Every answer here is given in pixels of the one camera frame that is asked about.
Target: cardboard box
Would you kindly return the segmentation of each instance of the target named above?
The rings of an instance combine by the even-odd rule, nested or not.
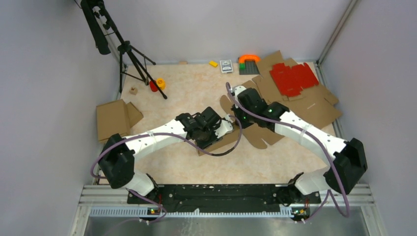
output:
[[[288,98],[287,96],[283,96],[269,73],[272,70],[272,66],[277,63],[284,63],[286,66],[297,65],[293,59],[284,60],[280,51],[275,52],[257,63],[260,75],[242,85],[246,88],[257,89],[261,97],[268,104],[275,101],[282,103],[300,118],[320,129],[331,124],[342,115],[339,110],[334,108],[334,104],[338,102],[337,97],[323,85],[306,88],[297,97]],[[233,114],[231,111],[232,102],[226,95],[220,98],[220,105],[226,113]],[[238,139],[238,134],[239,128],[235,125],[235,130],[232,133],[223,136],[222,140],[208,147],[206,150],[214,151],[233,143]],[[283,136],[275,134],[268,129],[260,128],[256,124],[244,129],[243,135],[252,146],[258,149],[266,149],[268,147],[267,144],[273,145],[283,138]]]
[[[143,119],[143,114],[131,103],[117,100],[97,106],[98,141],[105,143],[110,136],[119,133],[130,135],[130,128]]]

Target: floor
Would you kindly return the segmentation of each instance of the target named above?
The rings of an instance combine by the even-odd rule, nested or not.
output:
[[[309,64],[315,73],[313,63]],[[132,102],[144,118],[131,129],[131,134],[139,134],[161,126],[181,113],[202,112],[207,106],[213,107],[223,117],[220,96],[226,94],[225,83],[239,85],[252,79],[253,75],[239,75],[238,64],[234,73],[221,74],[220,68],[209,64],[155,65],[148,66],[154,79],[163,78],[168,99],[158,92],[152,92],[141,81],[127,76],[121,98]],[[133,66],[128,73],[139,76]],[[138,93],[129,93],[136,87]],[[334,135],[332,125],[323,129]],[[233,144],[214,151],[223,152]],[[300,172],[310,172],[325,164],[298,143],[284,138],[267,149],[256,149],[242,137],[239,146],[222,157],[198,156],[196,150],[177,143],[158,150],[139,160],[135,168],[150,174],[159,184],[173,183],[287,183]]]

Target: tripod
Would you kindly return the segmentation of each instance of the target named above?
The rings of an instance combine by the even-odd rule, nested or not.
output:
[[[92,8],[98,6],[100,10],[97,12],[93,12]],[[125,41],[123,37],[121,36],[119,30],[116,27],[116,24],[112,20],[112,18],[109,15],[109,12],[107,12],[104,2],[102,0],[82,0],[81,1],[81,7],[83,7],[84,15],[86,16],[87,22],[89,23],[91,32],[93,33],[94,39],[96,40],[96,45],[100,50],[102,50],[100,53],[102,54],[108,54],[110,51],[108,51],[107,42],[104,42],[104,35],[102,34],[101,30],[98,29],[98,25],[96,20],[92,20],[91,18],[94,16],[99,18],[100,15],[106,17],[106,23],[103,24],[103,27],[108,30],[112,29],[118,40],[120,41],[120,46],[118,46],[119,51],[119,63],[120,63],[120,79],[119,79],[119,92],[122,91],[122,76],[123,74],[126,74],[128,76],[131,76],[135,79],[138,79],[140,81],[145,82],[145,85],[149,84],[148,78],[150,79],[150,82],[155,85],[155,87],[158,89],[158,91],[162,94],[162,96],[167,99],[167,95],[164,94],[164,92],[161,90],[161,88],[158,86],[158,84],[155,82],[155,80],[152,78],[152,76],[148,73],[146,68],[140,63],[140,61],[136,58],[136,56],[133,54],[132,50],[138,53],[139,55],[144,57],[144,60],[150,61],[152,64],[156,64],[154,61],[149,59],[147,56],[145,56],[143,53],[139,52],[135,47],[130,45],[129,41]],[[140,78],[136,76],[132,76],[126,72],[123,71],[123,55],[127,54],[132,61],[133,65],[135,66],[136,70],[138,71]]]

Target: yellow block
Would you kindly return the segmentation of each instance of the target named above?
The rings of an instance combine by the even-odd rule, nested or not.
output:
[[[218,65],[215,61],[210,61],[209,64],[212,65],[213,67],[217,67]]]
[[[158,78],[158,79],[156,80],[156,84],[158,85],[158,87],[159,87],[161,90],[164,90],[164,89],[165,89],[165,81],[164,81],[162,78]]]

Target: gray wall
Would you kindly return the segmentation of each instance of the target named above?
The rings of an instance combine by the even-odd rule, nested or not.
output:
[[[415,235],[417,1],[364,0],[324,71],[346,135],[365,144],[365,177],[390,235]]]
[[[118,66],[71,0],[3,1],[0,32],[0,235],[65,236]]]
[[[279,49],[295,59],[317,59],[349,0],[123,0],[105,4],[125,40],[156,62],[177,63],[237,60],[243,54],[265,56]]]

